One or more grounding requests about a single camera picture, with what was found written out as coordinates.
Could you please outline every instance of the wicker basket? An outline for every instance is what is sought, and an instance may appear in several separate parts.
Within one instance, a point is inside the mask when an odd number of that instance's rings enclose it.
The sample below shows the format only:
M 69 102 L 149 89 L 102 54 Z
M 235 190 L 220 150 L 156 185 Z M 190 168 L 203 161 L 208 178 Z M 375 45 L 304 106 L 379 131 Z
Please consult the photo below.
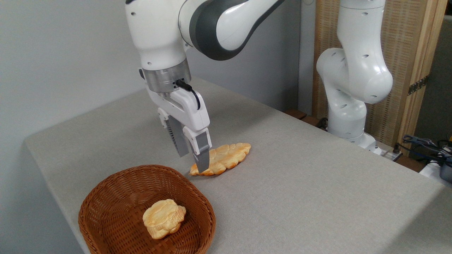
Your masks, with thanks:
M 171 198 L 187 209 L 180 229 L 151 238 L 145 210 Z M 91 253 L 207 252 L 215 234 L 215 214 L 207 198 L 183 175 L 160 165 L 143 165 L 110 175 L 86 197 L 79 212 L 80 231 Z

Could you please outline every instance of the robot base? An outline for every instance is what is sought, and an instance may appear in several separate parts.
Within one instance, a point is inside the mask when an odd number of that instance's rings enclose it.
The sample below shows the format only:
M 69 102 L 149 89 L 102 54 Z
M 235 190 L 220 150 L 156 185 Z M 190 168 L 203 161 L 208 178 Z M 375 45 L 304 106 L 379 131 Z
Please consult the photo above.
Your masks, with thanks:
M 375 140 L 374 137 L 370 136 L 367 133 L 363 133 L 361 136 L 357 138 L 353 139 L 344 138 L 344 139 L 373 153 L 376 153 L 378 155 L 381 154 L 381 149 L 377 146 L 377 141 Z

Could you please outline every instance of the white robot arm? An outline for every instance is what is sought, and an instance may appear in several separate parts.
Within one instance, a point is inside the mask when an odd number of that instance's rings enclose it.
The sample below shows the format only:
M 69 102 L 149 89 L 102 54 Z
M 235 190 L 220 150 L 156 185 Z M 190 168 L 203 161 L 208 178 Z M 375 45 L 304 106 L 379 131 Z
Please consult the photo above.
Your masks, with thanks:
M 283 0 L 127 0 L 126 15 L 141 57 L 140 75 L 159 106 L 180 156 L 188 153 L 200 172 L 209 167 L 209 115 L 194 91 L 186 50 L 195 47 L 214 60 L 236 56 L 259 24 Z
M 364 125 L 365 103 L 382 101 L 392 88 L 380 43 L 384 6 L 385 0 L 341 0 L 337 35 L 343 49 L 327 49 L 317 61 L 328 99 L 328 132 L 378 154 Z

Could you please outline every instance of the fake bread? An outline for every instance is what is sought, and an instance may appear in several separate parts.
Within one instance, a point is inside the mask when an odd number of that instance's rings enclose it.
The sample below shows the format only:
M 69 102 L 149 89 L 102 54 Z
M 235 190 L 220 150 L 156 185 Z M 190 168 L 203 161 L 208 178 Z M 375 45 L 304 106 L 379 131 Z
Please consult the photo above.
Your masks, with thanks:
M 237 143 L 232 145 L 220 146 L 209 151 L 209 168 L 199 173 L 198 167 L 194 164 L 190 168 L 190 175 L 215 175 L 222 174 L 226 169 L 232 169 L 239 162 L 245 159 L 250 152 L 251 145 L 248 143 Z
M 179 230 L 185 213 L 185 207 L 178 206 L 174 200 L 160 200 L 144 212 L 143 222 L 152 239 L 162 239 Z

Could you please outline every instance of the electrical cord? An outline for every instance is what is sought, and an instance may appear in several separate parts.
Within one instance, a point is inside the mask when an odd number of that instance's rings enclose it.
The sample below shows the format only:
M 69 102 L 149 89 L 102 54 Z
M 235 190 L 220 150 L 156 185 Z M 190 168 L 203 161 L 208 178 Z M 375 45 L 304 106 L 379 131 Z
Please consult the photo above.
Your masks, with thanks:
M 196 102 L 198 103 L 198 110 L 201 108 L 201 102 L 199 101 L 198 95 L 196 94 L 196 92 L 193 90 L 193 87 L 190 86 L 189 84 L 184 82 L 184 79 L 178 80 L 176 81 L 176 85 L 181 87 L 184 90 L 187 90 L 188 92 L 192 92 L 193 95 L 196 98 Z
M 440 164 L 440 163 L 441 164 L 446 164 L 447 166 L 452 167 L 452 162 L 450 162 L 449 160 L 445 159 L 445 155 L 444 154 L 440 154 L 440 155 L 438 155 L 438 157 L 433 157 L 433 156 L 429 156 L 429 155 L 425 155 L 425 154 L 421 154 L 419 152 L 416 152 L 413 149 L 405 147 L 405 146 L 403 146 L 400 143 L 396 143 L 396 144 L 399 145 L 399 147 L 401 147 L 401 148 L 403 148 L 403 149 L 405 149 L 405 150 L 407 150 L 409 152 L 412 152 L 412 153 L 414 153 L 414 154 L 416 154 L 418 156 L 424 157 L 424 158 L 429 159 L 429 160 L 437 161 L 438 164 Z

